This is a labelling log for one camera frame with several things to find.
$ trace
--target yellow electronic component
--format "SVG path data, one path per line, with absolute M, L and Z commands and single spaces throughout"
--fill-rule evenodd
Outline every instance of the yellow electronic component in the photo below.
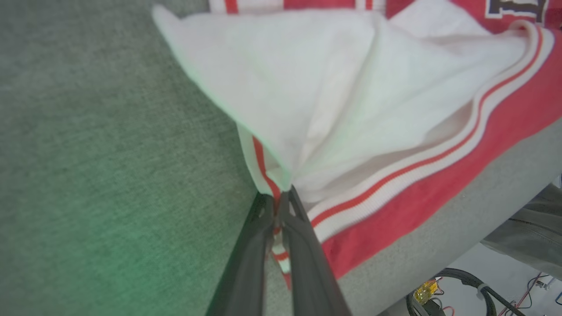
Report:
M 425 304 L 437 292 L 437 280 L 431 279 L 423 283 L 415 292 L 414 297 L 420 304 Z

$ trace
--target green surface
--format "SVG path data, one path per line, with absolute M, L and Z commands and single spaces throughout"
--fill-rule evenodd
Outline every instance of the green surface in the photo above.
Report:
M 210 300 L 256 190 L 151 6 L 0 4 L 2 315 L 200 315 Z

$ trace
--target red and white garment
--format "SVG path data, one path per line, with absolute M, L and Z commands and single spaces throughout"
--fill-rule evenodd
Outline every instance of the red and white garment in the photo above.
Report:
M 530 22 L 560 25 L 562 5 L 528 2 L 210 0 L 153 17 L 237 122 L 258 190 L 297 188 L 340 277 L 562 116 L 562 34 Z M 332 10 L 279 12 L 302 8 Z

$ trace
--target gray cloth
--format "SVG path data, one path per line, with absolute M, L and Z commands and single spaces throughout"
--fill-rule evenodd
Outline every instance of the gray cloth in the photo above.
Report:
M 548 185 L 482 244 L 562 279 L 562 190 Z
M 0 2 L 2 315 L 205 312 L 256 190 L 235 125 L 174 61 L 152 4 Z M 529 201 L 562 169 L 560 134 L 562 121 L 526 139 L 344 276 L 354 315 L 382 311 Z M 267 273 L 266 314 L 291 315 L 272 260 Z

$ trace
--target white fabric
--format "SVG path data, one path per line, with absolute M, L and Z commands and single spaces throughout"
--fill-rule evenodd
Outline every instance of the white fabric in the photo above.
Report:
M 417 1 L 391 22 L 353 10 L 179 20 L 155 7 L 153 17 L 184 71 L 239 124 L 258 189 L 271 193 L 252 135 L 268 176 L 308 205 L 453 137 L 465 105 L 526 47 L 441 1 Z

